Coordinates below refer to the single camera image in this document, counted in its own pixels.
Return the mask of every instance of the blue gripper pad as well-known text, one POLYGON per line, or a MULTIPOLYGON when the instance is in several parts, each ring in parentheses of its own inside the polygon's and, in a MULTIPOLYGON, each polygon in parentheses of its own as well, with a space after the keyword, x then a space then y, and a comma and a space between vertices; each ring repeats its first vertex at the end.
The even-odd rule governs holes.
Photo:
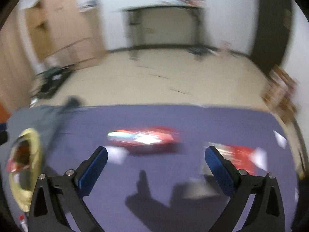
POLYGON ((75 185, 80 197, 90 195, 108 159, 106 148, 98 147, 88 160, 84 160, 76 170, 75 185))
POLYGON ((232 197, 234 195, 234 181, 212 148, 216 149, 214 146, 206 148, 205 161, 219 186, 221 187, 223 193, 229 197, 232 197))
POLYGON ((7 129, 6 123, 0 123, 0 131, 5 131, 7 129))

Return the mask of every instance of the beige floor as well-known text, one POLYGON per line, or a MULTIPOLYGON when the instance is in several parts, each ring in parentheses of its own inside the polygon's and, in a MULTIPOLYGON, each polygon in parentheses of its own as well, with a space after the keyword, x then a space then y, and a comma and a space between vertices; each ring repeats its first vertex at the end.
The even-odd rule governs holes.
MULTIPOLYGON (((138 61, 130 60, 128 52, 109 54, 101 65, 73 73, 51 100, 39 104, 59 105, 68 95, 77 95, 86 106, 164 103, 268 110, 260 97, 267 79, 243 56, 209 55, 199 62, 185 50, 138 54, 138 61)), ((278 121, 292 147, 295 168, 299 168, 295 130, 278 121)))

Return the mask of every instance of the purple table surface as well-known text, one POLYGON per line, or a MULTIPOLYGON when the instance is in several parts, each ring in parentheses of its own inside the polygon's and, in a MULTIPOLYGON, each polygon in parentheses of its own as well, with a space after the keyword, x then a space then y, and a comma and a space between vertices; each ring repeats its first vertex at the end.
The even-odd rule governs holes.
MULTIPOLYGON (((233 144, 267 152, 268 171, 275 174, 284 204, 286 231, 296 209, 297 187, 289 144, 281 148, 273 130, 284 132, 266 112, 193 105, 114 105, 81 107, 58 132, 47 158, 48 166, 62 175, 107 145, 107 133, 116 129, 154 125, 180 131, 183 150, 177 154, 128 156, 122 165, 107 163, 86 205, 106 232, 208 231, 226 206, 225 196, 183 199, 190 178, 202 178, 200 165, 207 142, 233 144)), ((266 171, 257 168, 257 175, 266 171)), ((253 196, 234 231, 250 210, 253 196)), ((79 231, 67 215, 73 230, 79 231)))

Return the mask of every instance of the gray cloth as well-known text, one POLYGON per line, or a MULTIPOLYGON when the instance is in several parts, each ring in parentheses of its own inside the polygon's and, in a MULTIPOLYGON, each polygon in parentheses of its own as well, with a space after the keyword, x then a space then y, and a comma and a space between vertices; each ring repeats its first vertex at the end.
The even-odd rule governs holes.
POLYGON ((21 108, 7 121, 9 140, 0 146, 0 165, 3 191, 16 224, 19 224, 19 216, 23 214, 23 212, 19 209, 18 204, 13 198, 8 178, 9 173, 6 170, 7 160, 10 157, 12 145, 22 131, 28 128, 34 128, 40 134, 44 158, 50 152, 49 148, 51 147, 56 131, 65 123, 66 119, 69 118, 70 114, 66 110, 71 106, 72 105, 68 103, 60 107, 42 105, 34 108, 21 108))

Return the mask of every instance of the desk leg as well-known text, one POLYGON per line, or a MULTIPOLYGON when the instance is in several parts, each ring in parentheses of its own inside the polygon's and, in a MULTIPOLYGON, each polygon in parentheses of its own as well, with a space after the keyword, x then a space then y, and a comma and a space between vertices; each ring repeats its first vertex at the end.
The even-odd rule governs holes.
MULTIPOLYGON (((201 20, 200 20, 200 15, 201 15, 201 9, 198 8, 194 8, 194 9, 190 9, 191 11, 191 16, 193 18, 193 20, 195 21, 195 24, 193 25, 193 46, 192 47, 196 47, 196 48, 201 48, 201 43, 200 43, 200 25, 201 25, 201 20)), ((201 53, 200 55, 195 54, 195 60, 197 61, 202 61, 202 55, 203 53, 201 53)))
POLYGON ((136 25, 136 13, 137 12, 127 12, 128 16, 128 25, 131 30, 131 41, 132 41, 132 47, 130 48, 130 59, 132 60, 138 60, 137 57, 137 46, 135 43, 135 37, 134 37, 134 27, 136 25))
POLYGON ((139 45, 145 44, 145 38, 144 38, 144 29, 143 29, 143 23, 142 23, 142 10, 138 11, 138 21, 137 24, 139 26, 139 45))

